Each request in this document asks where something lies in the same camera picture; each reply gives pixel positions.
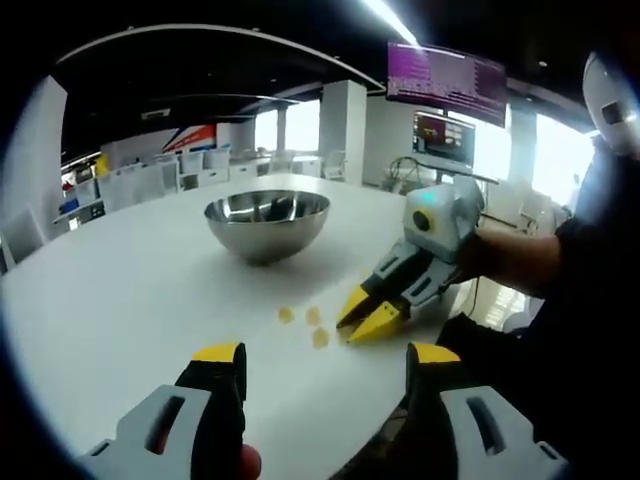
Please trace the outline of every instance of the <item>window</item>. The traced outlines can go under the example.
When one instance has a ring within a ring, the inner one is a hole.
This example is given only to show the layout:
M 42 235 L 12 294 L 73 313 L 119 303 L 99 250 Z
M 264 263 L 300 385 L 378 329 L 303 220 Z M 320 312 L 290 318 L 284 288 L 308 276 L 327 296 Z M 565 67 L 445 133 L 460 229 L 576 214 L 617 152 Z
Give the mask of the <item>window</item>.
M 287 108 L 285 149 L 317 151 L 320 140 L 320 100 Z
M 456 112 L 447 116 L 471 123 L 476 127 L 473 172 L 486 177 L 506 180 L 511 162 L 511 107 L 507 105 L 505 128 Z
M 536 158 L 531 187 L 559 205 L 571 203 L 593 157 L 593 144 L 582 133 L 545 115 L 537 115 Z
M 278 111 L 271 110 L 256 115 L 255 145 L 268 151 L 278 148 Z

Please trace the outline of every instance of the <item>metal bowl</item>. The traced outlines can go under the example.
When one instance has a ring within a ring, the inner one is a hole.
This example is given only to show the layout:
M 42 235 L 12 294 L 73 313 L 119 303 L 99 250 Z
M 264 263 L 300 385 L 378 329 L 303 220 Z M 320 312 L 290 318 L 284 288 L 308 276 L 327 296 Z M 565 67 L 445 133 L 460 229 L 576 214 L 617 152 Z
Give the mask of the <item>metal bowl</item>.
M 228 250 L 264 265 L 307 247 L 322 230 L 329 205 L 328 198 L 315 193 L 265 190 L 212 202 L 204 216 Z

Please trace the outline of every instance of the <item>white helmet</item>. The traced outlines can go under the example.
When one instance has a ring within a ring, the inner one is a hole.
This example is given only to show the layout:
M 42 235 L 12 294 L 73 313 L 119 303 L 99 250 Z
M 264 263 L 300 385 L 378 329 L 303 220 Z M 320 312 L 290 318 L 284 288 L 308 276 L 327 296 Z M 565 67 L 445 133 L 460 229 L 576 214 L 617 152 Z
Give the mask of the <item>white helmet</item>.
M 584 67 L 582 92 L 596 128 L 617 155 L 640 160 L 640 110 L 622 71 L 591 53 Z

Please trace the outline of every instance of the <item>white round table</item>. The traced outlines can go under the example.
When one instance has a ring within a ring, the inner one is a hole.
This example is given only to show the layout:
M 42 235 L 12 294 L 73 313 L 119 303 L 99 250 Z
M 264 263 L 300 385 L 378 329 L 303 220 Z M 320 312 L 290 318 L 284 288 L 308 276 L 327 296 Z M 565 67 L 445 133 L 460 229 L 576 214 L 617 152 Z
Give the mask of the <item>white round table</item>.
M 318 238 L 268 268 L 245 265 L 209 231 L 205 206 L 271 188 L 331 200 Z M 118 419 L 173 384 L 192 354 L 243 341 L 245 442 L 264 479 L 325 479 L 376 433 L 404 394 L 409 339 L 435 341 L 447 309 L 409 334 L 339 342 L 338 314 L 402 236 L 404 198 L 298 175 L 220 184 L 137 205 L 83 225 L 0 280 L 8 338 L 36 407 L 72 455 L 114 438 Z M 295 320 L 283 324 L 278 309 Z M 328 346 L 315 349 L 317 307 Z

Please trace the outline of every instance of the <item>yellow food piece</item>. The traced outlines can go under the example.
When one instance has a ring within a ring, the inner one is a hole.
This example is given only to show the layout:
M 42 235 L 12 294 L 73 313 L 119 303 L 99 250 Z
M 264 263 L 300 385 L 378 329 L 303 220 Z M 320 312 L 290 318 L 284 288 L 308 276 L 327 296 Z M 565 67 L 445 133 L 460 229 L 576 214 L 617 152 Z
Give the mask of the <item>yellow food piece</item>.
M 311 307 L 307 310 L 307 323 L 312 327 L 317 327 L 322 322 L 322 318 L 320 317 L 320 310 L 318 307 Z
M 313 348 L 319 350 L 329 345 L 329 333 L 322 327 L 318 327 L 313 331 L 311 336 L 313 339 Z
M 282 307 L 278 310 L 278 319 L 285 325 L 293 322 L 293 311 L 288 307 Z

